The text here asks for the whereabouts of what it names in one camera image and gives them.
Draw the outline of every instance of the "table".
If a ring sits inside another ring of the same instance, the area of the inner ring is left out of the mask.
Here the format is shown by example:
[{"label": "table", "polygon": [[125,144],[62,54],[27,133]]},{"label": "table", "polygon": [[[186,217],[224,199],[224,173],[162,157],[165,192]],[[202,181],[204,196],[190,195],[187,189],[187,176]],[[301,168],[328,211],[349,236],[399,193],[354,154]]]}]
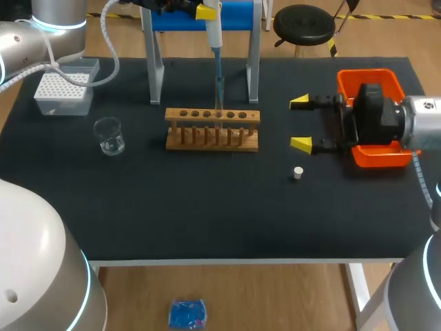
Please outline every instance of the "table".
[{"label": "table", "polygon": [[[328,126],[289,101],[334,94],[337,72],[352,68],[390,68],[407,94],[422,94],[416,74],[401,58],[263,59],[260,103],[249,105],[243,64],[224,62],[225,109],[261,111],[259,153],[166,152],[165,108],[212,108],[214,63],[165,60],[163,102],[150,106],[145,60],[122,59],[87,117],[44,117],[33,100],[40,76],[28,78],[0,136],[0,177],[52,204],[97,266],[351,262],[355,297],[368,300],[352,263],[399,261],[431,233],[414,169],[366,171],[290,148],[290,137],[326,137]],[[101,68],[97,79],[112,60]],[[119,157],[94,139],[104,116],[122,122]],[[441,156],[425,152],[421,163],[433,187]],[[295,166],[305,173],[293,183]]]}]

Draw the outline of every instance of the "wooden test tube rack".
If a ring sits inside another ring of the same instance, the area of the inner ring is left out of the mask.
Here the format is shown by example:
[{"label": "wooden test tube rack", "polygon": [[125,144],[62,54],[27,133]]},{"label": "wooden test tube rack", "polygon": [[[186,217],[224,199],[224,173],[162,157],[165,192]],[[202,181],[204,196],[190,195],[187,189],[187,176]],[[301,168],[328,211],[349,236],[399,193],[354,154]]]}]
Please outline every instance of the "wooden test tube rack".
[{"label": "wooden test tube rack", "polygon": [[[168,129],[168,150],[206,150],[228,152],[258,152],[260,112],[257,110],[223,110],[221,116],[213,109],[167,108],[165,120],[171,122]],[[214,128],[185,125],[185,122],[207,122]],[[223,129],[216,124],[222,123]],[[246,125],[232,129],[229,124]]]}]

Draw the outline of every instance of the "small white cap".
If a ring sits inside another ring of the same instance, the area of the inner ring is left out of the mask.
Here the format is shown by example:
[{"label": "small white cap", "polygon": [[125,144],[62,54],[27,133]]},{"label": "small white cap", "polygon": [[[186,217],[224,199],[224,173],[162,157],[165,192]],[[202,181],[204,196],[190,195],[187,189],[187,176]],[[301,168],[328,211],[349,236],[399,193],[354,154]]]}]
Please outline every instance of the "small white cap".
[{"label": "small white cap", "polygon": [[294,178],[295,179],[300,179],[303,173],[303,168],[302,167],[295,167],[294,168]]}]

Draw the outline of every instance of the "blue packet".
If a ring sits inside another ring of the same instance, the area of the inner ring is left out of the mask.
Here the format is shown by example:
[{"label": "blue packet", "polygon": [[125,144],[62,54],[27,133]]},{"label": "blue packet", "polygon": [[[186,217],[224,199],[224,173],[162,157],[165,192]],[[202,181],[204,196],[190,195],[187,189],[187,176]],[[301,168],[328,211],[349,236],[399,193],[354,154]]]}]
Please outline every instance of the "blue packet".
[{"label": "blue packet", "polygon": [[204,300],[173,300],[168,326],[175,329],[203,329],[207,322]]}]

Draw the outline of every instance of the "clear plastic box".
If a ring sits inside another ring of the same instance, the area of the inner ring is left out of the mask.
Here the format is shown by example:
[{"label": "clear plastic box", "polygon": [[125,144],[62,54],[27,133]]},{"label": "clear plastic box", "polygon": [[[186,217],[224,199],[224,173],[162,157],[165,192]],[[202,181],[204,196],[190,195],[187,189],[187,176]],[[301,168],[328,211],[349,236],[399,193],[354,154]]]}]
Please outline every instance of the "clear plastic box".
[{"label": "clear plastic box", "polygon": [[[98,59],[79,59],[60,69],[76,81],[92,82],[99,71]],[[34,98],[41,114],[48,116],[85,116],[93,99],[92,88],[82,88],[67,82],[53,70],[41,78]]]}]

